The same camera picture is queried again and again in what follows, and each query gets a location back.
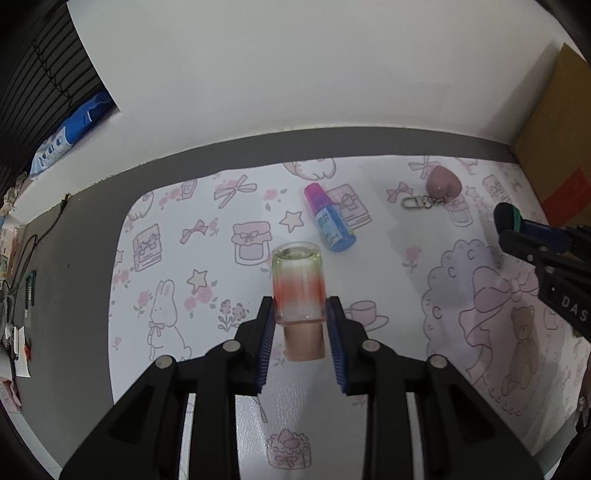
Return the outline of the pink heart keychain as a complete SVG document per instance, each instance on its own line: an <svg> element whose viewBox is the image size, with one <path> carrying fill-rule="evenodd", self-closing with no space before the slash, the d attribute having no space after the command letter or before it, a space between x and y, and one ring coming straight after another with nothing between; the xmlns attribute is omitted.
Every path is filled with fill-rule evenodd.
<svg viewBox="0 0 591 480"><path fill-rule="evenodd" d="M456 200L462 188L462 182L454 172L437 166L427 178L426 194L404 198L402 206L407 210L431 209Z"/></svg>

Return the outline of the pink perfume bottle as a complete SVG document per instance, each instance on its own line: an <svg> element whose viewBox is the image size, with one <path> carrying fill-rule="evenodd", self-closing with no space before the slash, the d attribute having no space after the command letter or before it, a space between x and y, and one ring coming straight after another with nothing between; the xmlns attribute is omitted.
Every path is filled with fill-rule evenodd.
<svg viewBox="0 0 591 480"><path fill-rule="evenodd" d="M271 271L274 315L283 328L287 360L324 358L327 294L320 247L311 242L280 245L273 250Z"/></svg>

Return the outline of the white paper sheet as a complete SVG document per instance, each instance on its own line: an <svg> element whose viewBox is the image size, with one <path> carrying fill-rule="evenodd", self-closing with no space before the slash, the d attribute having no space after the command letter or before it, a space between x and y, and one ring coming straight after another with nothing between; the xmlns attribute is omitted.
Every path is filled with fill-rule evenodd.
<svg viewBox="0 0 591 480"><path fill-rule="evenodd" d="M29 378L30 349L26 342L25 327L13 327L13 352L15 372L18 377Z"/></svg>

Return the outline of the blue bottle pink cap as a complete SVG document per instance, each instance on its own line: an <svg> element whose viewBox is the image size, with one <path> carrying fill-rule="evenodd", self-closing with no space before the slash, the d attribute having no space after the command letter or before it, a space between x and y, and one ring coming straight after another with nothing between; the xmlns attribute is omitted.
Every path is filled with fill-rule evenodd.
<svg viewBox="0 0 591 480"><path fill-rule="evenodd" d="M356 236L349 230L349 225L322 186L318 183L308 184L304 188L304 196L311 207L325 247L333 252L351 248L356 243Z"/></svg>

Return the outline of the blue plastic package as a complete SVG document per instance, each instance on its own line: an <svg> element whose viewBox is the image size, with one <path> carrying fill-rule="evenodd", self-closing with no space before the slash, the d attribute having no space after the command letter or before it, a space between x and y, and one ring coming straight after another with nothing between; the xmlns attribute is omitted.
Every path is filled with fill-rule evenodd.
<svg viewBox="0 0 591 480"><path fill-rule="evenodd" d="M90 132L114 107L108 92L102 91L82 104L67 117L37 149L29 177L34 179L47 171Z"/></svg>

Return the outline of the green-handled tool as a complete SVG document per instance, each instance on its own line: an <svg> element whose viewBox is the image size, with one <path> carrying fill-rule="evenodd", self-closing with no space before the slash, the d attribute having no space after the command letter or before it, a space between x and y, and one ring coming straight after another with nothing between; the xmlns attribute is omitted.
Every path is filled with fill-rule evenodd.
<svg viewBox="0 0 591 480"><path fill-rule="evenodd" d="M30 271L25 278L25 308L31 309L35 305L36 271Z"/></svg>

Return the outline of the black green-striped powder puff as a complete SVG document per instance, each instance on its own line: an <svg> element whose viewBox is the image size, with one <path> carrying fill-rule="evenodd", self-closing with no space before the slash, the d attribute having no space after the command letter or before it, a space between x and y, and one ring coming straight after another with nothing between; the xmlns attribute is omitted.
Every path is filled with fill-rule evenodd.
<svg viewBox="0 0 591 480"><path fill-rule="evenodd" d="M501 202L494 209L494 224L498 234L504 231L521 230L522 216L518 208L508 202Z"/></svg>

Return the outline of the brown cardboard box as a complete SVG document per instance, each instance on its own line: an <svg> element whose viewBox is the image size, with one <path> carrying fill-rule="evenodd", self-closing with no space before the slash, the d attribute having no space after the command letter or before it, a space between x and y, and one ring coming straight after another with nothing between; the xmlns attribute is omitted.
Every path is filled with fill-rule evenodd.
<svg viewBox="0 0 591 480"><path fill-rule="evenodd" d="M512 146L552 226L590 224L590 66L563 45L540 100Z"/></svg>

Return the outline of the black window blinds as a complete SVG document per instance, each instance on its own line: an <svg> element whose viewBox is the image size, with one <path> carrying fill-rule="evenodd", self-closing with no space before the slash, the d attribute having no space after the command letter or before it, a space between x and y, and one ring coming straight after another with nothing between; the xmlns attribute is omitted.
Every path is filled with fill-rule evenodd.
<svg viewBox="0 0 591 480"><path fill-rule="evenodd" d="M105 86L66 1L41 1L1 42L1 174L18 175L36 148Z"/></svg>

